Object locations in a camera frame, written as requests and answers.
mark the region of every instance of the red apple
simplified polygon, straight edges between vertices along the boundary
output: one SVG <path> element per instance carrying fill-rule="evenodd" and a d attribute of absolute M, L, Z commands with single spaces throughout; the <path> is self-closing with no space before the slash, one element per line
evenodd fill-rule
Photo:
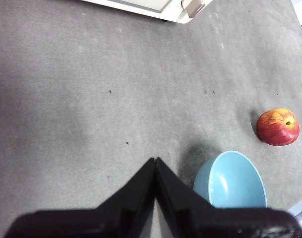
<path fill-rule="evenodd" d="M 256 129 L 261 140 L 275 146 L 291 144 L 300 134 L 298 120 L 286 108 L 275 108 L 263 113 L 257 121 Z"/>

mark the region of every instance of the floor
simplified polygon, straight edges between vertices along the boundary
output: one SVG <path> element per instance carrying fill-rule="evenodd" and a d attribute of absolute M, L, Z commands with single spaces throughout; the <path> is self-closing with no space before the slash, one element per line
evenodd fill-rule
<path fill-rule="evenodd" d="M 289 146 L 253 132 L 292 110 Z M 191 186 L 226 150 L 268 204 L 302 199 L 302 28 L 290 0 L 215 0 L 186 25 L 79 0 L 0 0 L 0 237 L 19 215 L 96 207 L 160 156 Z M 155 207 L 142 237 L 170 237 Z"/>

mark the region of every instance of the light blue bowl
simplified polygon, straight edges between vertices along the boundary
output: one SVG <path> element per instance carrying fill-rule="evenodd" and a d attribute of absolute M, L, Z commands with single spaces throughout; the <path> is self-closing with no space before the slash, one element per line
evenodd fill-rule
<path fill-rule="evenodd" d="M 208 160 L 196 175 L 194 191 L 217 208 L 267 206 L 258 171 L 237 151 Z"/>

